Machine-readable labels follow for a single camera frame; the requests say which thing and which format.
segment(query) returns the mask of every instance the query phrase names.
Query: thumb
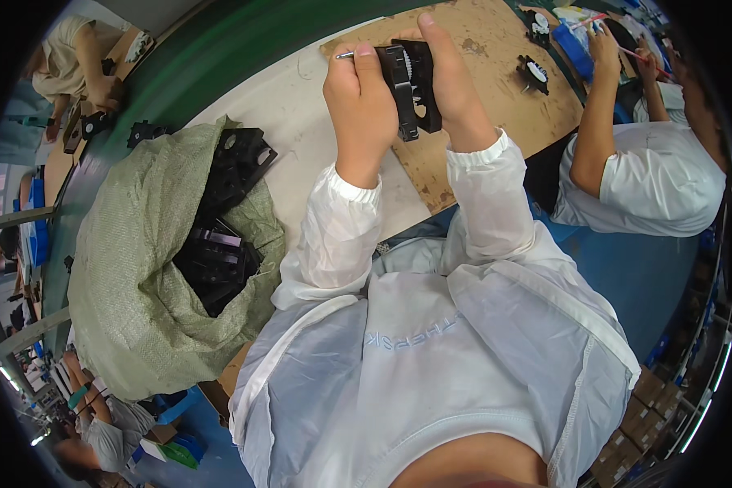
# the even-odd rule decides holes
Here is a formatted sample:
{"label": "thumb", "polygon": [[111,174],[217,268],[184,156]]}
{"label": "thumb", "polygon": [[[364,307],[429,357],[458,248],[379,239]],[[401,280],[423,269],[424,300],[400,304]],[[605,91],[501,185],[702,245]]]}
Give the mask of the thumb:
{"label": "thumb", "polygon": [[382,77],[382,67],[374,47],[361,42],[355,46],[355,73],[361,83],[361,94],[373,90],[380,85],[385,86],[385,79]]}
{"label": "thumb", "polygon": [[113,112],[119,109],[119,102],[113,98],[106,98],[102,104],[96,107],[101,112]]}
{"label": "thumb", "polygon": [[429,43],[431,55],[435,60],[438,60],[440,56],[444,57],[458,53],[450,33],[437,24],[431,14],[420,14],[418,16],[418,27],[420,27],[420,33],[423,34],[423,39]]}

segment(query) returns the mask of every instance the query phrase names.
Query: stack of boxes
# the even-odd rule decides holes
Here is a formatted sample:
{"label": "stack of boxes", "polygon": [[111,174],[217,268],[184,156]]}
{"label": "stack of boxes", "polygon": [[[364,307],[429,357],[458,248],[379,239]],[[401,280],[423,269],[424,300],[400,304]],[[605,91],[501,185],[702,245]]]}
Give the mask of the stack of boxes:
{"label": "stack of boxes", "polygon": [[664,383],[645,366],[641,368],[621,426],[591,466],[591,473],[602,488],[612,488],[643,457],[683,397],[674,383]]}

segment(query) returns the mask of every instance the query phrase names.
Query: cardboard sheet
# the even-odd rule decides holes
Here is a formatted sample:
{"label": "cardboard sheet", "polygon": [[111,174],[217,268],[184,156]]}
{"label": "cardboard sheet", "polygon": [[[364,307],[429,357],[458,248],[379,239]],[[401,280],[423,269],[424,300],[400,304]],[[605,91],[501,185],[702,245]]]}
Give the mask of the cardboard sheet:
{"label": "cardboard sheet", "polygon": [[[545,49],[532,44],[527,29],[503,0],[458,0],[391,15],[353,30],[321,46],[330,56],[341,42],[370,41],[385,45],[391,35],[417,26],[418,15],[430,12],[449,30],[464,56],[488,117],[502,127],[523,151],[534,155],[567,135],[580,123],[583,107],[570,84]],[[518,55],[529,55],[548,72],[549,96],[529,90],[516,71]],[[431,214],[455,203],[447,182],[447,133],[427,134],[404,143],[396,139],[393,150],[410,176]]]}

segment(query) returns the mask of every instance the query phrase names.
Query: left hand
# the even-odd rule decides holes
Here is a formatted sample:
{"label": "left hand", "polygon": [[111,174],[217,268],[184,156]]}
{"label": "left hand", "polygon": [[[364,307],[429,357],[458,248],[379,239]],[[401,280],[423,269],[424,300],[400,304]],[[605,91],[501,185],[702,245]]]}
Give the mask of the left hand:
{"label": "left hand", "polygon": [[597,27],[588,25],[588,52],[594,60],[594,76],[597,74],[612,76],[616,80],[621,76],[618,41],[605,23]]}
{"label": "left hand", "polygon": [[57,134],[60,132],[60,121],[59,119],[54,120],[54,124],[50,125],[44,131],[44,141],[55,142],[57,141]]}
{"label": "left hand", "polygon": [[[353,59],[336,59],[349,51],[355,52]],[[371,44],[336,47],[322,94],[336,133],[336,171],[353,186],[375,188],[380,161],[399,131],[399,115]]]}
{"label": "left hand", "polygon": [[656,67],[659,65],[656,55],[651,52],[648,47],[648,41],[644,37],[640,37],[638,48],[634,50],[634,53],[643,56],[648,60],[644,63],[641,59],[637,60],[637,67],[640,69],[640,76],[643,78],[643,83],[652,83],[656,80],[659,72]]}

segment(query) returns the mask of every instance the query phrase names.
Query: beige shirt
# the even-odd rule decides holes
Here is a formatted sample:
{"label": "beige shirt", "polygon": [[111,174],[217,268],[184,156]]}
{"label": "beige shirt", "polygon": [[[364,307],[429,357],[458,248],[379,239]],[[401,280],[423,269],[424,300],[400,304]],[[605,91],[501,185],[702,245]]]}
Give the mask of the beige shirt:
{"label": "beige shirt", "polygon": [[33,74],[33,88],[51,103],[61,94],[70,94],[73,98],[87,94],[84,73],[78,65],[76,47],[73,45],[73,38],[85,25],[92,26],[95,31],[101,59],[108,56],[124,34],[116,27],[81,15],[70,15],[63,19],[41,43],[49,73]]}

